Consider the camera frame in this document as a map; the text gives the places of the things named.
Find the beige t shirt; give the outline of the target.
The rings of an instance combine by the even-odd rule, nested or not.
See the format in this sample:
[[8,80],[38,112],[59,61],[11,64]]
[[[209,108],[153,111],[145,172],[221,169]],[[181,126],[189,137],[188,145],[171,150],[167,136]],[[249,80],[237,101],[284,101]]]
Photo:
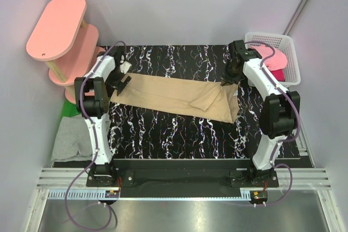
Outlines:
[[171,114],[234,123],[239,112],[238,85],[130,73],[131,81],[113,103]]

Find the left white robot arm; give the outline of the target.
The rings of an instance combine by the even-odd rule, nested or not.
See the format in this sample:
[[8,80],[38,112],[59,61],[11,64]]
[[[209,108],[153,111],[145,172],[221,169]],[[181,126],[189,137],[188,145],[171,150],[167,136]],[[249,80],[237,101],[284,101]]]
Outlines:
[[76,107],[85,120],[92,146],[89,168],[105,186],[117,181],[107,137],[110,98],[114,92],[119,96],[131,81],[126,75],[131,66],[126,61],[125,49],[114,46],[98,53],[92,68],[74,80]]

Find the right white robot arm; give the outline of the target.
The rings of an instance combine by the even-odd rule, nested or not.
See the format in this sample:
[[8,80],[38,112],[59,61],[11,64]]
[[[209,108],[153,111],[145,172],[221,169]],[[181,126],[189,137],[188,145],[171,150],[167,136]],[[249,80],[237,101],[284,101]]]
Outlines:
[[300,130],[300,95],[284,87],[266,67],[266,60],[276,54],[274,47],[266,44],[271,53],[263,57],[246,45],[244,40],[235,40],[228,45],[230,59],[221,76],[221,84],[237,84],[246,77],[263,99],[259,118],[262,137],[245,177],[250,185],[257,187],[272,177],[280,146],[296,139],[291,134],[293,130]]

